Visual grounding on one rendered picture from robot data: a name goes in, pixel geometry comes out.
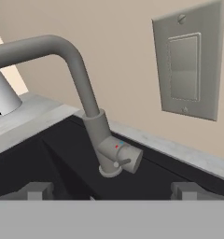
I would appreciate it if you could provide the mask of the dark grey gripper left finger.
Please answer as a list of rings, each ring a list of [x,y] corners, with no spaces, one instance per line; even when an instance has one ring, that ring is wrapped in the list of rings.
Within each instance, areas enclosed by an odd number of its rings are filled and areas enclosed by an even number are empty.
[[[30,182],[18,191],[0,196],[0,200],[52,200],[54,185],[52,182]]]

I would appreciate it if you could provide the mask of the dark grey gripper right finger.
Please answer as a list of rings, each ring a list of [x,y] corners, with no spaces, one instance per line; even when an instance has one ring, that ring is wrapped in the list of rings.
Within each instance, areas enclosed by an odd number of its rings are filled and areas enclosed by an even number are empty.
[[[195,182],[173,182],[171,199],[182,201],[217,201],[224,200],[223,195],[207,191]]]

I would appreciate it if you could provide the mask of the black sink basin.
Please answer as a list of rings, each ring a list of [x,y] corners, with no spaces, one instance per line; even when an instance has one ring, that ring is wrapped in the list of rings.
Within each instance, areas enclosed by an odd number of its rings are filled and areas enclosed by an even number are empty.
[[[187,181],[224,196],[224,179],[126,137],[119,139],[141,148],[143,159],[136,173],[105,178],[82,119],[64,119],[0,153],[0,196],[30,182],[50,182],[57,200],[168,200],[171,184]]]

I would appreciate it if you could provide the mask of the grey sink faucet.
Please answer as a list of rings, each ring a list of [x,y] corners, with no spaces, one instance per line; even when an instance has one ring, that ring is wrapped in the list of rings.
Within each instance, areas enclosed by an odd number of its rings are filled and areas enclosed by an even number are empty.
[[[42,35],[0,44],[0,68],[51,54],[65,60],[74,80],[84,109],[82,119],[100,163],[100,174],[104,177],[114,177],[122,170],[134,174],[142,160],[143,151],[111,134],[105,111],[97,105],[82,56],[71,42],[56,35]],[[125,159],[131,159],[131,162],[119,168],[114,167],[114,162]]]

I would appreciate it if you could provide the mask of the white cone-shaped appliance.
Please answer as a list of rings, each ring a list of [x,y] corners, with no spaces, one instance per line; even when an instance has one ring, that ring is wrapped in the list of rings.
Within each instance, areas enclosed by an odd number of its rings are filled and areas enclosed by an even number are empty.
[[[22,100],[0,71],[0,115],[5,116],[13,112],[19,108],[21,104]]]

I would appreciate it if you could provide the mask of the grey wall switch plate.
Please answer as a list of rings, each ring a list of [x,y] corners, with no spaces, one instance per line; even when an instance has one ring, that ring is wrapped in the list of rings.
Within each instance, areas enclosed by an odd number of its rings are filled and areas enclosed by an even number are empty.
[[[209,0],[152,20],[161,109],[217,120],[224,0]]]

